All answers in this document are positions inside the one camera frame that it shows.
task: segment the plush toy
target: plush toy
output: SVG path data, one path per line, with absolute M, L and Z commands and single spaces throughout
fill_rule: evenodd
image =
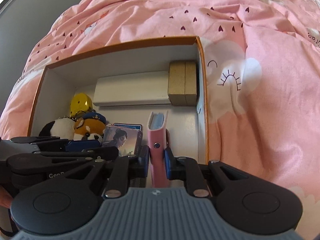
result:
M 75 123 L 75 134 L 73 139 L 98 140 L 102 143 L 104 130 L 106 129 L 106 118 L 102 114 L 89 112 Z
M 75 134 L 75 121 L 70 118 L 61 118 L 47 123 L 39 136 L 59 136 L 60 139 L 73 140 Z

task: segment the pink book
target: pink book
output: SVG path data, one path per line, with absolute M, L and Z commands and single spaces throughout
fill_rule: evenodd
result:
M 153 187 L 169 187 L 164 166 L 164 149 L 170 146 L 169 132 L 166 130 L 168 111 L 151 112 L 148 120 L 148 146 L 150 148 L 150 170 Z

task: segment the wall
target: wall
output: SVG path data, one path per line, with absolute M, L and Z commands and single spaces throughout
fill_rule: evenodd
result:
M 10 0 L 4 7 L 1 4 L 0 115 L 35 44 L 48 33 L 63 11 L 79 1 Z

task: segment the black and white plush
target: black and white plush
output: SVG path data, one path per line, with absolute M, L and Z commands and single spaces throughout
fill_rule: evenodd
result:
M 75 121 L 70 118 L 61 118 L 47 123 L 39 136 L 59 136 L 60 139 L 73 140 L 75 135 Z

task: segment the pink blanket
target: pink blanket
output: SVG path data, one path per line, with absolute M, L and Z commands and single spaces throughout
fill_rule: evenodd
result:
M 210 158 L 294 191 L 305 239 L 320 224 L 320 0 L 82 0 L 35 45 L 0 120 L 27 134 L 45 65 L 110 44 L 197 35 L 204 47 Z

